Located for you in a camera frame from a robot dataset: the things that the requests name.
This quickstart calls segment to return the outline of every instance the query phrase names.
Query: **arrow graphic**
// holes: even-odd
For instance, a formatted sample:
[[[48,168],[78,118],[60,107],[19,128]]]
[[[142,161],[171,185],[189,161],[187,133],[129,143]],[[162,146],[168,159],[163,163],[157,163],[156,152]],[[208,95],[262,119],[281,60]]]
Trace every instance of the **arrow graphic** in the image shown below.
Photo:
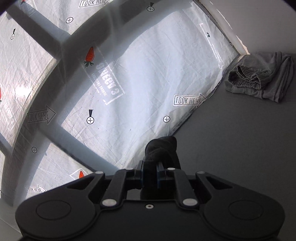
[[[43,188],[43,187],[41,187],[39,185],[38,185],[38,187],[25,186],[25,188],[26,188],[27,192],[41,192],[41,193],[43,193],[43,192],[46,191],[45,188]]]
[[[47,123],[49,123],[55,114],[56,113],[51,108],[46,106],[45,110],[39,110],[39,111],[28,113],[27,121],[28,123],[38,122],[38,121],[47,121]]]

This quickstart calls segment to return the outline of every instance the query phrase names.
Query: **silver screw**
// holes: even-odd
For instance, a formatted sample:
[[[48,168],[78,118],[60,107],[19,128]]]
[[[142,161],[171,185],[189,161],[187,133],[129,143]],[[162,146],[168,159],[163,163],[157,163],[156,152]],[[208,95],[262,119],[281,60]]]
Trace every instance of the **silver screw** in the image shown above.
[[[146,207],[147,209],[152,209],[152,208],[154,208],[154,206],[153,206],[152,204],[147,204],[145,207]]]
[[[186,206],[195,206],[197,204],[197,200],[193,198],[186,198],[183,200],[183,204]]]
[[[102,201],[102,204],[106,207],[113,207],[117,204],[117,202],[114,199],[105,199]]]

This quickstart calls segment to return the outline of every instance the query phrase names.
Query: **crosshair symbol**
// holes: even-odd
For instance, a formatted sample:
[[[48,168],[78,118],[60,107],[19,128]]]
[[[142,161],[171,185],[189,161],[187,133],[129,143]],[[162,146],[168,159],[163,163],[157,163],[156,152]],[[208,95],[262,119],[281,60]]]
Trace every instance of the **crosshair symbol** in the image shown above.
[[[73,21],[72,17],[67,18],[66,23],[71,23]]]
[[[148,11],[148,12],[153,12],[153,11],[154,11],[154,7],[148,7],[148,8],[147,8],[147,11]]]
[[[90,116],[86,119],[86,122],[91,125],[92,123],[94,123],[94,118]]]
[[[15,38],[15,29],[13,30],[13,34],[11,35],[10,39],[13,40]]]
[[[168,115],[166,115],[164,118],[163,118],[163,122],[165,123],[168,123],[170,121],[170,117]]]

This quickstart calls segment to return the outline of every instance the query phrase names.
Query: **folded gray clothing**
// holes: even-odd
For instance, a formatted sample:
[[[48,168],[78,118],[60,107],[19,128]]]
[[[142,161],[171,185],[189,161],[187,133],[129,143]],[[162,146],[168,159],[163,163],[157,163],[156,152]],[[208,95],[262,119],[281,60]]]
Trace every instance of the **folded gray clothing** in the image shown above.
[[[281,52],[245,55],[229,72],[225,89],[280,102],[293,79],[291,55]]]

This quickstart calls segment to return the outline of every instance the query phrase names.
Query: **black cloth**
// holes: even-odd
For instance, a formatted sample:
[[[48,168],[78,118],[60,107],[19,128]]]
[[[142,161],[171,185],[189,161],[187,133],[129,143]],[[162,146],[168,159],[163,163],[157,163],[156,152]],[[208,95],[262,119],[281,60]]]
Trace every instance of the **black cloth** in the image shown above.
[[[174,167],[181,169],[176,150],[177,139],[173,136],[153,139],[147,144],[143,168],[146,175],[143,177],[144,187],[141,190],[141,199],[173,198],[171,191],[157,189],[156,164],[162,162],[164,168]]]

